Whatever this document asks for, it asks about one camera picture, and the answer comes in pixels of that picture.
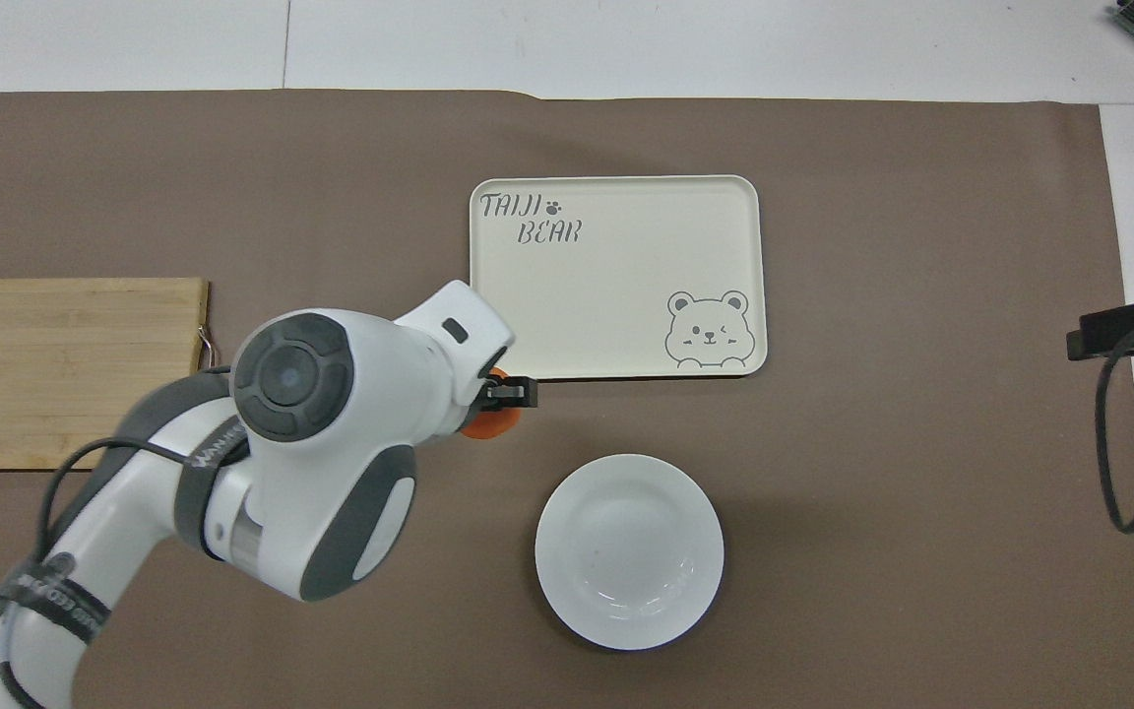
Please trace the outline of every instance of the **white floor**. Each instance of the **white floor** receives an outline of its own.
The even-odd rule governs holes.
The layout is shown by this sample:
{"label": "white floor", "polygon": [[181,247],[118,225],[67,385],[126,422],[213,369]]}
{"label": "white floor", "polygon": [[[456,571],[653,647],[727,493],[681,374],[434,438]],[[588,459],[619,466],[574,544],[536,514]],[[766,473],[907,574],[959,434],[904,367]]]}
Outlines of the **white floor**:
{"label": "white floor", "polygon": [[0,91],[340,86],[1100,103],[1129,302],[1134,40],[1112,26],[1111,5],[0,0]]}

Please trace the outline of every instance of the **bear face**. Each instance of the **bear face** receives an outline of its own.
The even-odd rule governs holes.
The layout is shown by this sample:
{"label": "bear face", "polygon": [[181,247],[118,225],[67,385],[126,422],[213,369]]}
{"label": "bear face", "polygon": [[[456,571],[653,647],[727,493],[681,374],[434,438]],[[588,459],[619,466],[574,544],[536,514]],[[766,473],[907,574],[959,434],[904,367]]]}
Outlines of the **bear face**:
{"label": "bear face", "polygon": [[729,290],[719,301],[694,299],[679,292],[668,299],[671,328],[665,339],[677,369],[741,370],[755,352],[755,336],[746,323],[746,295]]}

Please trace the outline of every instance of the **brown tabletop surface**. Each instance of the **brown tabletop surface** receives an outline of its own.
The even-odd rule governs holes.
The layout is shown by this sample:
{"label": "brown tabletop surface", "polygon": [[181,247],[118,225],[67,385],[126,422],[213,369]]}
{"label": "brown tabletop surface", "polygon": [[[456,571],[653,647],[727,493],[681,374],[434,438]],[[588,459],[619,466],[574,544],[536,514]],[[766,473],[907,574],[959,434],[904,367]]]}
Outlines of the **brown tabletop surface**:
{"label": "brown tabletop surface", "polygon": [[[1134,706],[1134,535],[1064,349],[1123,301],[1097,108],[0,94],[0,278],[206,278],[232,355],[284,311],[395,318],[466,278],[482,180],[638,175],[755,184],[755,375],[545,383],[503,438],[420,451],[397,548],[329,601],[163,543],[77,706]],[[725,533],[714,605],[646,652],[573,636],[532,558],[558,482],[620,451]],[[0,577],[44,480],[0,472]]]}

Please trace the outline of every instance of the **white tray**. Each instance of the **white tray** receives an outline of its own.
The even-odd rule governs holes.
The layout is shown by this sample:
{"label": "white tray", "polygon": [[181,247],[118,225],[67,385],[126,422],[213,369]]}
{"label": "white tray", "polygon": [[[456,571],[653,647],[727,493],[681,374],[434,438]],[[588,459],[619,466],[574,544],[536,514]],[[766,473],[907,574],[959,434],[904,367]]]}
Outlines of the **white tray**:
{"label": "white tray", "polygon": [[536,378],[747,375],[768,357],[760,203],[741,176],[491,179],[472,287]]}

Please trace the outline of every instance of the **robotic arm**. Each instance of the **robotic arm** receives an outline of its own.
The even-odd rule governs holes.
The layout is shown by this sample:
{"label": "robotic arm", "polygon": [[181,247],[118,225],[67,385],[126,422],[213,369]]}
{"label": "robotic arm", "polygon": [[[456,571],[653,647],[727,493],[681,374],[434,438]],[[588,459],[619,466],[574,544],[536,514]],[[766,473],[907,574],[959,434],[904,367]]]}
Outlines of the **robotic arm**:
{"label": "robotic arm", "polygon": [[510,329],[450,282],[396,322],[302,310],[244,343],[229,377],[202,372],[139,400],[116,448],[0,586],[0,708],[71,704],[82,653],[168,535],[293,598],[359,582],[396,541],[414,447],[477,414],[534,407],[535,382],[490,371]]}

